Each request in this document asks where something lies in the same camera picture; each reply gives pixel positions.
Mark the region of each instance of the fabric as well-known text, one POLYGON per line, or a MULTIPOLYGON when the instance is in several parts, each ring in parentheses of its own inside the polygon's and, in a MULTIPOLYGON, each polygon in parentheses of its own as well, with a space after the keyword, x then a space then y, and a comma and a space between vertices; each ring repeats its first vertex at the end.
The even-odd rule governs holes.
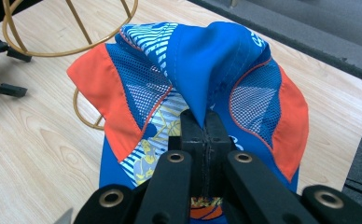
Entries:
MULTIPOLYGON (((201 126, 214 110, 239 150, 255 153, 296 191, 308 106, 269 45, 245 27, 127 24, 115 44, 91 49, 67 73, 105 118, 101 187, 149 179, 189 108, 201 126)), ((226 223, 220 199, 191 204, 191 223, 226 223)))

